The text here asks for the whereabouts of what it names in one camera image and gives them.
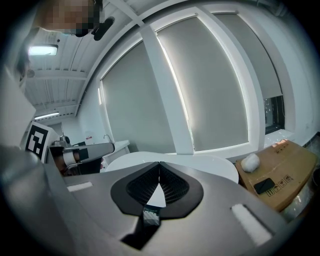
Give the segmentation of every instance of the cardboard box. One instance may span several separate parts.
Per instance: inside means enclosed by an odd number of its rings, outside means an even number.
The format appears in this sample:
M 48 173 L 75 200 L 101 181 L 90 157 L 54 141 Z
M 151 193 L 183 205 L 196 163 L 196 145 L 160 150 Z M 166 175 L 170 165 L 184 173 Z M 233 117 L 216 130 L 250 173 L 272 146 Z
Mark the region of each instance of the cardboard box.
M 277 211 L 286 208 L 307 182 L 317 163 L 317 156 L 292 141 L 282 141 L 256 153 L 260 166 L 252 173 L 244 172 L 241 160 L 235 167 L 240 183 Z M 270 178 L 274 187 L 258 194 L 254 185 Z

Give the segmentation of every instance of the ceiling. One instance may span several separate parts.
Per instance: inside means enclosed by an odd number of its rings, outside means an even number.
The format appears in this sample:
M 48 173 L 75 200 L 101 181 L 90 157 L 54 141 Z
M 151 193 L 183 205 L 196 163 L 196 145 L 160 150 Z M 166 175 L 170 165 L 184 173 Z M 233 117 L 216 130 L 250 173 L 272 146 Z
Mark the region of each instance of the ceiling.
M 143 26 L 143 19 L 167 6 L 186 0 L 103 0 L 104 17 L 115 21 L 100 41 L 40 30 L 34 44 L 58 45 L 56 56 L 30 56 L 35 76 L 26 81 L 25 95 L 36 109 L 35 116 L 59 112 L 38 122 L 60 122 L 77 115 L 91 76 L 108 49 L 127 25 Z

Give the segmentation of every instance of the faucet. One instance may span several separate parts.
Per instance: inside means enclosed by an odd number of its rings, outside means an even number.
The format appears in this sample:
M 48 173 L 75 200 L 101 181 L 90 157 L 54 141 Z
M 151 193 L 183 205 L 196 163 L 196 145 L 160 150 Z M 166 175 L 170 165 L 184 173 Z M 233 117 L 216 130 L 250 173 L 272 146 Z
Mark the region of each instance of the faucet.
M 108 137 L 109 142 L 114 143 L 114 142 L 111 140 L 111 138 L 110 138 L 110 136 L 109 136 L 108 134 L 103 135 L 103 139 L 104 139 L 106 136 Z

